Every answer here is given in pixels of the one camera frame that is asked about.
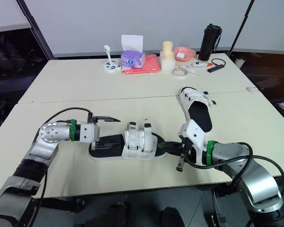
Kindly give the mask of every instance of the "white table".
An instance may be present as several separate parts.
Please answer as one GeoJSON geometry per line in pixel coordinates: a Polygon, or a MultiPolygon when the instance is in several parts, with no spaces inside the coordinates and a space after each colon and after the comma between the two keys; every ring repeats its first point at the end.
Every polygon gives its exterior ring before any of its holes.
{"type": "Polygon", "coordinates": [[[183,87],[194,87],[210,93],[246,91],[254,87],[250,80],[224,54],[212,58],[226,61],[225,68],[213,73],[198,68],[201,76],[188,74],[178,79],[169,72],[124,75],[106,72],[102,65],[107,59],[49,61],[20,99],[19,103],[46,103],[100,99],[121,99],[178,95],[183,87]]]}
{"type": "MultiPolygon", "coordinates": [[[[284,169],[284,119],[259,91],[211,94],[217,102],[210,108],[213,131],[208,140],[222,143],[247,142],[256,155],[276,161],[284,169]]],[[[101,123],[101,136],[122,133],[129,121],[143,126],[152,123],[153,132],[166,141],[180,141],[177,134],[185,117],[178,96],[97,100],[78,102],[18,104],[0,127],[0,188],[12,175],[29,149],[37,128],[51,115],[68,107],[85,107],[95,115],[108,115],[122,122],[101,123]]],[[[69,111],[56,120],[75,118],[86,121],[86,113],[69,111]]],[[[227,182],[231,179],[215,170],[199,170],[184,166],[175,170],[178,157],[167,154],[151,161],[95,161],[88,145],[62,142],[49,169],[46,197],[84,195],[104,192],[153,189],[227,182]]],[[[271,174],[278,170],[259,161],[271,174]]]]}

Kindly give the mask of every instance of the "black insole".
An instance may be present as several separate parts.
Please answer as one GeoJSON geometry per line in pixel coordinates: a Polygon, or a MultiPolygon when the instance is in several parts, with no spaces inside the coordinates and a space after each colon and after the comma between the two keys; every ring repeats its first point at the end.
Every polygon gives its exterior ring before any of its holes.
{"type": "MultiPolygon", "coordinates": [[[[158,145],[162,142],[164,142],[164,139],[155,134],[152,133],[152,135],[156,136],[158,138],[158,145]]],[[[91,145],[89,146],[89,154],[92,157],[95,158],[101,158],[101,157],[121,157],[122,151],[124,147],[124,139],[122,134],[119,135],[113,135],[113,136],[104,136],[100,137],[99,142],[97,143],[96,150],[91,150],[91,145]],[[101,146],[104,144],[112,144],[111,148],[103,149],[101,146]]],[[[165,151],[159,147],[157,147],[155,156],[161,156],[165,153],[165,151]]]]}
{"type": "Polygon", "coordinates": [[[194,120],[204,132],[213,128],[208,108],[204,103],[194,101],[188,109],[190,119],[194,120]]]}

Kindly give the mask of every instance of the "green ring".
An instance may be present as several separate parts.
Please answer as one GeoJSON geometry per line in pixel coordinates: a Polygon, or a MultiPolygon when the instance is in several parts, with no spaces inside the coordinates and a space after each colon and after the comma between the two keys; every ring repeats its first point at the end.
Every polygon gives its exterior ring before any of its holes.
{"type": "Polygon", "coordinates": [[[71,119],[71,141],[75,141],[76,124],[77,121],[75,119],[71,119]]]}
{"type": "Polygon", "coordinates": [[[213,146],[216,143],[214,140],[210,140],[207,142],[207,151],[206,151],[206,162],[208,165],[212,163],[212,151],[213,151],[213,146]]]}

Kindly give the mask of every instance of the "tape roll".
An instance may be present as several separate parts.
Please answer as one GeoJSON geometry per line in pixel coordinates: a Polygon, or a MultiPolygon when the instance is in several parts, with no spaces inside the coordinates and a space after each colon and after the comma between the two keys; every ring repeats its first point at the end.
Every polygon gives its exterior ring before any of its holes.
{"type": "Polygon", "coordinates": [[[175,68],[172,70],[171,74],[178,79],[184,79],[187,76],[188,71],[183,68],[175,68]]]}

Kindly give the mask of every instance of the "red cloth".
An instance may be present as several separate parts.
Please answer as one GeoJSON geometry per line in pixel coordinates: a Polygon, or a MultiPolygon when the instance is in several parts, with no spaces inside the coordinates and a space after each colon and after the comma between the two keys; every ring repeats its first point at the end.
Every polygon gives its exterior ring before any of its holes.
{"type": "Polygon", "coordinates": [[[159,71],[160,71],[160,65],[157,59],[157,55],[149,54],[145,56],[145,63],[142,69],[131,68],[130,70],[123,70],[123,73],[137,74],[137,73],[153,73],[159,71]]]}

